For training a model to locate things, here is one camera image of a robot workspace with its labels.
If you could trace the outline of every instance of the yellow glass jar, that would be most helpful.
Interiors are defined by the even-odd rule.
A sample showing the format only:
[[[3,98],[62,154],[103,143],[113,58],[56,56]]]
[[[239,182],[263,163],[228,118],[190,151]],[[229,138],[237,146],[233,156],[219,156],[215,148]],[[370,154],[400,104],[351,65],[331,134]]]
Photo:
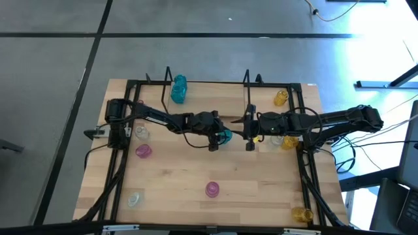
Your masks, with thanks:
[[[292,208],[292,218],[297,222],[307,223],[314,219],[314,213],[303,207],[295,207]]]
[[[281,148],[283,149],[293,149],[294,147],[298,146],[299,138],[294,136],[285,136],[283,138],[283,143],[281,144]]]
[[[287,91],[279,91],[277,95],[274,97],[274,105],[282,106],[286,103],[287,99],[289,98],[289,94]]]

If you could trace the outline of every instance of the wooden tabletop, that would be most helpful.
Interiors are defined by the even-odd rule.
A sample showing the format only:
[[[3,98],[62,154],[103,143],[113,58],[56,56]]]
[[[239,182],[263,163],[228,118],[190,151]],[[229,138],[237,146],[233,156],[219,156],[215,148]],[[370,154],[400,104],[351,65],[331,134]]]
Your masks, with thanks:
[[[104,97],[98,124],[103,124],[106,101],[122,98],[127,80],[110,80]],[[224,125],[242,130],[242,124],[231,124],[244,114],[247,103],[246,88],[240,84],[188,83],[185,104],[174,104],[166,89],[169,113],[219,111]],[[141,86],[140,99],[145,104],[163,110],[163,86]],[[288,104],[273,105],[278,88],[251,88],[251,103],[259,112],[285,112]],[[304,104],[321,113],[321,102],[315,84],[302,84]],[[218,151],[188,146],[184,137],[164,126],[149,121],[135,120],[133,128],[145,126],[150,132],[146,142],[135,135],[131,138],[127,167],[123,181],[117,221],[126,223],[155,223],[179,225],[234,225],[262,227],[306,227],[306,223],[292,220],[291,208],[303,206],[294,149],[283,150],[273,146],[270,137],[257,143],[255,151],[245,151],[242,137],[235,135]],[[207,145],[207,137],[187,134],[196,145]],[[95,139],[92,148],[106,144],[107,138]],[[152,156],[140,159],[135,149],[149,144]],[[89,156],[84,173],[74,218],[83,216],[103,191],[112,150],[98,149]],[[315,161],[321,194],[333,212],[348,223],[341,196],[334,160],[328,153],[316,153]],[[215,198],[205,194],[209,181],[219,183]],[[142,200],[130,208],[128,198],[140,193]],[[314,223],[318,224],[315,200],[310,195]],[[112,203],[108,203],[105,218],[110,217]]]

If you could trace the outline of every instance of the concrete floor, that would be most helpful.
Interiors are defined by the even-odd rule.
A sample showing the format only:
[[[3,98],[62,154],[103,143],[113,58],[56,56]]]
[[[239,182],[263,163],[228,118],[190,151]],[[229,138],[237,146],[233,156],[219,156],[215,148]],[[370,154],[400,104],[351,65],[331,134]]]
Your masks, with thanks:
[[[324,17],[352,3],[312,3]],[[105,0],[0,0],[0,32],[96,32]],[[163,78],[165,66],[190,80],[239,81],[245,70],[266,82],[316,83],[325,112],[360,102],[388,111],[416,90],[356,90],[357,80],[392,80],[414,66],[418,54],[402,25],[416,27],[403,1],[359,3],[340,20],[312,18],[303,0],[119,0],[104,29],[115,32],[360,33],[361,39],[102,39],[72,132],[46,223],[72,219],[91,141],[82,132],[95,126],[111,78]],[[0,38],[0,138],[25,146],[22,154],[0,151],[0,227],[31,223],[69,115],[93,39]],[[407,119],[411,103],[385,117]],[[400,129],[398,136],[404,136]],[[350,149],[337,158],[349,156]],[[398,152],[370,150],[382,168]],[[353,174],[376,171],[359,152]]]

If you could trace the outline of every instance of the metal bar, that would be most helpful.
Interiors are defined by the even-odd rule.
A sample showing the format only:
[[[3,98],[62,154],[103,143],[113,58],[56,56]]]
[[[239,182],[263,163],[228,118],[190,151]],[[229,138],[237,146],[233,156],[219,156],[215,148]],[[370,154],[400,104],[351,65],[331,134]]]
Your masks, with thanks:
[[[418,82],[407,82],[400,87],[389,87],[389,82],[380,81],[357,81],[356,88],[383,88],[383,89],[418,89]]]
[[[76,223],[60,223],[53,225],[42,226],[24,226],[12,228],[0,228],[0,234],[8,235],[55,235],[55,234],[91,234],[102,230],[104,227],[112,225],[135,225],[133,229],[137,230],[171,230],[171,231],[195,231],[206,232],[206,225],[164,225],[164,224],[138,224],[138,223],[117,223],[115,221],[90,221],[90,222],[76,222]],[[290,231],[291,227],[238,227],[238,226],[216,226],[218,232],[252,232],[262,234],[283,234]],[[351,227],[328,227],[321,225],[312,225],[308,228],[294,228],[301,231],[312,231],[312,234],[322,235],[392,235],[383,232],[357,230]]]
[[[133,98],[133,102],[138,102],[139,99],[139,91],[140,91],[140,87],[141,85],[138,83],[138,81],[136,82],[136,89],[135,89],[135,94],[134,94],[134,98]],[[133,127],[133,123],[135,122],[134,119],[132,119],[131,121],[129,121],[129,126]],[[128,158],[128,152],[129,152],[129,146],[131,145],[131,137],[128,137],[128,145],[126,147],[126,149],[123,150],[123,155],[120,161],[120,167],[122,169],[122,174],[121,174],[121,179],[119,181],[119,183],[116,186],[116,190],[115,190],[115,196],[113,198],[113,205],[112,205],[112,211],[110,212],[110,219],[115,221],[116,220],[116,216],[118,214],[118,208],[119,208],[119,203],[120,203],[120,195],[122,192],[122,185],[123,185],[123,177],[125,175],[125,167],[126,167],[126,162],[127,162],[127,158]]]
[[[166,114],[169,114],[169,111],[167,110],[167,107],[165,106],[164,96],[165,96],[165,86],[167,85],[167,78],[168,78],[169,75],[170,75],[171,82],[173,82],[170,67],[167,66],[167,68],[165,69],[165,77],[164,77],[164,83],[163,83],[163,93],[161,94],[161,103],[164,106],[164,110],[165,110]]]
[[[117,158],[118,158],[118,150],[113,149],[112,150],[112,155],[110,156],[110,162],[109,162],[109,167],[108,167],[108,170],[107,170],[107,175],[106,175],[106,181],[104,183],[104,188],[109,186],[110,180],[112,180],[112,178],[113,178]],[[107,201],[103,202],[103,205],[100,207],[99,215],[97,217],[98,221],[101,221],[105,218],[106,207],[107,207]]]
[[[302,95],[302,87],[300,84],[291,84],[291,87],[293,87],[297,93],[297,97],[299,100],[299,107],[305,107],[303,95]],[[305,114],[305,109],[300,110],[301,114]],[[312,151],[308,152],[308,161],[309,161],[309,170],[311,172],[312,177],[312,183],[315,189],[318,191],[319,194],[321,194],[321,190],[319,188],[319,180],[318,180],[318,173],[316,171],[316,164],[315,164],[315,158],[314,153]],[[322,207],[320,206],[319,202],[316,202],[317,212],[318,212],[318,219],[320,225],[327,225],[327,221],[325,220],[325,214],[322,210]]]
[[[347,192],[346,203],[344,203],[344,206],[346,207],[348,223],[350,223],[351,214],[353,213],[354,193],[355,191]]]
[[[301,93],[298,92],[298,89],[295,89],[296,93],[297,93],[297,97],[298,97],[298,105],[299,107],[304,107],[304,102],[303,102],[303,96]],[[295,108],[295,102],[293,100],[293,88],[292,85],[290,85],[287,88],[287,92],[289,94],[289,108],[292,110]],[[302,171],[304,166],[303,163],[303,150],[302,149],[297,149],[297,158],[298,158],[298,167],[299,167],[299,176],[300,176],[300,184],[302,185],[302,196],[303,196],[303,202],[304,202],[304,206],[305,208],[311,209],[311,202],[310,202],[310,197],[309,197],[309,191],[308,188],[306,187],[306,185],[304,184],[304,182],[302,181]]]
[[[403,84],[405,84],[407,81],[411,80],[412,78],[416,77],[418,75],[418,65],[412,67],[412,69],[406,71],[404,74],[402,74],[399,78],[393,80],[389,87],[400,87]]]
[[[348,192],[365,187],[373,187],[380,185],[383,178],[397,181],[399,166],[364,174],[362,176],[354,176],[348,179],[340,180],[341,191]]]
[[[289,94],[289,101],[288,101],[289,109],[292,110],[295,108],[295,101],[293,100],[293,91],[290,86],[287,86],[286,90],[287,90],[287,93]]]
[[[399,78],[392,82],[381,81],[357,81],[358,88],[404,88],[404,89],[418,89],[418,82],[409,82],[412,78],[418,76],[418,65],[406,71]]]
[[[306,187],[305,183],[302,180],[302,173],[304,170],[304,163],[303,163],[303,149],[302,148],[297,148],[297,161],[298,161],[298,167],[299,167],[299,176],[300,176],[300,184],[302,185],[302,196],[303,196],[303,203],[305,208],[311,209],[311,202],[309,199],[309,191],[308,188]],[[308,226],[312,226],[313,223],[312,221],[308,223]]]
[[[125,89],[125,95],[123,96],[123,98],[124,99],[129,99],[129,94],[130,94],[131,89],[133,87],[132,80],[129,80],[126,85],[127,85],[127,88]],[[126,115],[126,107],[123,108],[123,115],[124,116]],[[112,178],[113,178],[114,171],[115,171],[115,165],[116,165],[116,159],[118,158],[118,152],[119,152],[119,150],[117,150],[117,149],[112,150],[112,155],[110,156],[110,162],[109,162],[109,167],[108,167],[108,170],[107,170],[107,175],[106,175],[106,181],[104,183],[104,188],[109,186],[110,180],[112,180]],[[105,218],[106,207],[107,207],[107,200],[105,202],[103,202],[103,205],[100,207],[99,216],[97,218],[98,221],[103,220]]]
[[[309,170],[311,172],[313,186],[316,188],[316,190],[318,190],[318,193],[321,194],[321,190],[319,188],[318,173],[316,171],[315,158],[314,158],[312,151],[308,153],[308,160],[309,160]],[[324,225],[324,226],[327,225],[327,221],[325,220],[325,214],[323,213],[322,208],[318,202],[316,202],[316,208],[318,211],[319,224]]]

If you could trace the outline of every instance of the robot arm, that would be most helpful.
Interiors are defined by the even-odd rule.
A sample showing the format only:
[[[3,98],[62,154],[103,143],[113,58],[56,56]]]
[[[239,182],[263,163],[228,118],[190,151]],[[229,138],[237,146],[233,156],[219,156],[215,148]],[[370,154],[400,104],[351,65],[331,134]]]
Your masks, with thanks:
[[[132,114],[122,118],[123,110],[130,106]],[[219,133],[228,128],[223,126],[217,111],[201,112],[198,114],[166,114],[142,103],[133,103],[125,99],[112,99],[107,102],[106,116],[104,118],[110,124],[108,147],[124,149],[127,146],[127,138],[124,123],[131,119],[146,119],[156,124],[164,125],[175,134],[193,133],[208,137],[209,151],[218,149],[224,136]]]
[[[132,114],[123,118],[123,110],[131,107]],[[326,114],[297,114],[285,113],[257,113],[254,119],[255,106],[249,104],[246,115],[238,121],[244,124],[243,131],[233,131],[248,140],[247,151],[255,149],[253,138],[258,135],[265,136],[301,136],[307,148],[320,148],[327,140],[352,133],[364,131],[375,133],[383,126],[378,110],[370,106],[359,105],[348,110]],[[156,124],[164,125],[169,131],[176,134],[193,133],[208,137],[209,151],[218,149],[221,141],[219,133],[227,130],[223,126],[217,111],[201,112],[198,114],[166,114],[142,103],[133,103],[125,99],[112,99],[107,102],[105,120],[110,124],[108,147],[123,149],[127,145],[124,123],[131,119],[146,119]],[[312,129],[320,128],[318,133]]]
[[[354,131],[375,133],[383,127],[383,121],[378,110],[365,105],[359,105],[339,112],[315,113],[314,116],[292,112],[282,114],[275,112],[257,113],[256,120],[252,117],[254,111],[255,106],[249,104],[246,111],[247,114],[240,120],[235,121],[244,123],[244,130],[233,131],[242,136],[244,140],[248,140],[246,146],[248,151],[254,150],[252,138],[258,135],[307,135],[307,138],[304,138],[304,146],[315,149],[320,148],[328,140]],[[316,128],[319,128],[319,132],[312,132],[312,129]]]

